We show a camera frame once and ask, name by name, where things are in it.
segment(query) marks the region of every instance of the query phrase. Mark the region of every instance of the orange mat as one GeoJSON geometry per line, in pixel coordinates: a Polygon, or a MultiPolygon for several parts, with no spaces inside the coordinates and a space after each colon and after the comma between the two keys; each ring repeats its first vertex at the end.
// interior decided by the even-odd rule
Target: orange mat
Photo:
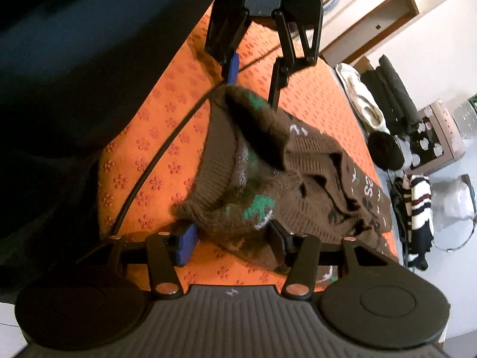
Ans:
{"type": "MultiPolygon", "coordinates": [[[[100,161],[98,205],[102,235],[107,235],[121,205],[159,147],[197,100],[221,81],[218,64],[204,50],[209,16],[191,32],[130,124],[111,142],[100,161]]],[[[238,53],[241,67],[279,44],[275,32],[252,24],[238,53]]],[[[268,96],[271,69],[280,50],[238,76],[238,84],[268,96]]],[[[336,81],[323,61],[293,75],[282,90],[280,107],[337,139],[350,157],[374,181],[378,181],[362,132],[336,81]]],[[[170,208],[184,199],[194,177],[207,135],[209,104],[206,102],[175,139],[146,180],[122,224],[120,233],[130,241],[174,221],[170,208]]],[[[392,233],[386,234],[396,255],[392,233]]],[[[285,277],[249,265],[211,243],[200,242],[190,263],[176,268],[186,290],[191,283],[251,285],[275,284],[285,277]]],[[[131,265],[128,278],[147,290],[147,269],[131,265]]],[[[323,289],[329,283],[329,276],[323,289]]]]}

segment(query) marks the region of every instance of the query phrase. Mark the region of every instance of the round black pad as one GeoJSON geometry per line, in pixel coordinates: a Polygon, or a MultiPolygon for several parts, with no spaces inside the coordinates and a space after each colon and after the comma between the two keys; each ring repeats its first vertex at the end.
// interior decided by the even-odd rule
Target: round black pad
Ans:
{"type": "Polygon", "coordinates": [[[321,0],[282,0],[281,7],[290,21],[296,20],[304,25],[318,25],[321,21],[323,10],[321,0]]]}
{"type": "Polygon", "coordinates": [[[432,284],[396,267],[359,268],[331,284],[319,303],[328,324],[372,348],[407,349],[436,342],[449,316],[447,299],[432,284]]]}
{"type": "Polygon", "coordinates": [[[15,316],[28,340],[84,350],[130,332],[145,310],[143,292],[106,266],[49,274],[18,296],[15,316]]]}

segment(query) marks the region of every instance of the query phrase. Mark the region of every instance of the wooden door frame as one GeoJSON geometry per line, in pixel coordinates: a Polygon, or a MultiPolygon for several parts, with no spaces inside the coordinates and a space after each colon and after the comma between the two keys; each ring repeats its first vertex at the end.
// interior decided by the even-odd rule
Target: wooden door frame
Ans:
{"type": "MultiPolygon", "coordinates": [[[[338,36],[333,42],[328,44],[321,52],[320,54],[322,55],[329,47],[331,47],[335,42],[340,40],[343,36],[347,35],[349,32],[351,32],[358,24],[362,23],[362,21],[366,20],[367,17],[376,12],[378,9],[382,8],[384,5],[389,3],[391,0],[384,0],[382,3],[380,3],[376,8],[371,10],[371,12],[367,13],[366,16],[362,17],[360,20],[358,20],[356,23],[354,23],[351,27],[349,27],[345,32],[343,32],[340,36],[338,36]]],[[[353,52],[351,55],[347,56],[345,59],[343,59],[343,63],[350,64],[359,56],[364,55],[367,51],[369,51],[371,48],[373,48],[375,45],[377,45],[379,42],[387,38],[390,34],[395,32],[397,29],[402,27],[404,24],[406,24],[409,20],[413,19],[417,15],[419,15],[419,9],[417,8],[417,4],[415,0],[406,0],[407,7],[409,8],[409,12],[404,14],[402,17],[400,17],[398,20],[394,21],[388,28],[383,30],[382,32],[378,33],[374,38],[369,40],[366,44],[364,44],[362,47],[360,47],[358,50],[353,52]]]]}

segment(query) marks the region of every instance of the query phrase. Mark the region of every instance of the white plastic bag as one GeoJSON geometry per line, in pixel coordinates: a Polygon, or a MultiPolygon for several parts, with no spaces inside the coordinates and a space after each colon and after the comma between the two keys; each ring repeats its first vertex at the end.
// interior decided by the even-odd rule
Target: white plastic bag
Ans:
{"type": "Polygon", "coordinates": [[[456,222],[472,220],[476,216],[469,185],[462,177],[433,183],[431,210],[434,228],[445,229],[456,222]]]}

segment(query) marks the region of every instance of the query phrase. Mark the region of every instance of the ribbed rubber surface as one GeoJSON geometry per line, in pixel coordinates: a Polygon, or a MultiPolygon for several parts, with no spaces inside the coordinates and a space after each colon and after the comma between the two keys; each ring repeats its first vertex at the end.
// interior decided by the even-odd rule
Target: ribbed rubber surface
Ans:
{"type": "Polygon", "coordinates": [[[446,355],[434,346],[387,353],[353,345],[326,328],[308,303],[287,300],[273,286],[192,286],[180,299],[155,303],[137,330],[109,346],[64,352],[31,344],[18,357],[439,358],[446,355]]]}

